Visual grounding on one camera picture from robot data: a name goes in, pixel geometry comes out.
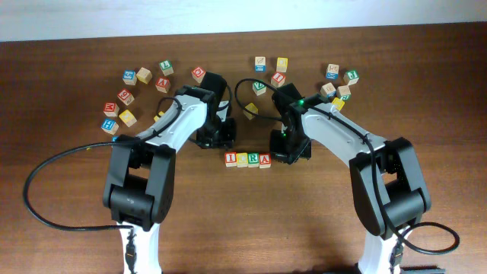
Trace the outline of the green R block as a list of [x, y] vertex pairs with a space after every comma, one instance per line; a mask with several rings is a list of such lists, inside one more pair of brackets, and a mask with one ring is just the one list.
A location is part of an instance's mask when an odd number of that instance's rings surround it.
[[258, 153], [248, 153], [247, 154], [247, 166], [248, 167], [259, 167], [259, 154]]

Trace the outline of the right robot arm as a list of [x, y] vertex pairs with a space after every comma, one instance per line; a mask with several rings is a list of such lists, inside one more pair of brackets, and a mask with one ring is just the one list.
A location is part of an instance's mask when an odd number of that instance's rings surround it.
[[272, 101], [283, 123], [271, 133], [273, 160], [293, 164], [308, 159], [316, 141], [349, 168], [355, 212], [366, 230], [364, 253], [354, 271], [401, 273], [407, 238], [431, 208], [412, 143], [374, 135], [327, 98], [302, 97], [293, 84], [277, 88]]

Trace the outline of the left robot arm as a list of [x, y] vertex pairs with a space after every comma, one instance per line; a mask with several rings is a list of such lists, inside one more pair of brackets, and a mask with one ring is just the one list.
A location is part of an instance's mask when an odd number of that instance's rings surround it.
[[176, 155], [194, 135], [200, 148], [232, 148], [236, 123], [223, 101], [225, 79], [208, 72], [178, 89], [173, 104], [137, 136], [121, 135], [111, 152], [103, 205], [123, 240], [125, 273], [160, 273], [158, 236], [173, 200]]

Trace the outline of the yellow C block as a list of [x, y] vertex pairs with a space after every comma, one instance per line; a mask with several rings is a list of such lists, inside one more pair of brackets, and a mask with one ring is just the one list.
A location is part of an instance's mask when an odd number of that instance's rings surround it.
[[246, 152], [237, 153], [237, 167], [248, 166], [248, 154]]

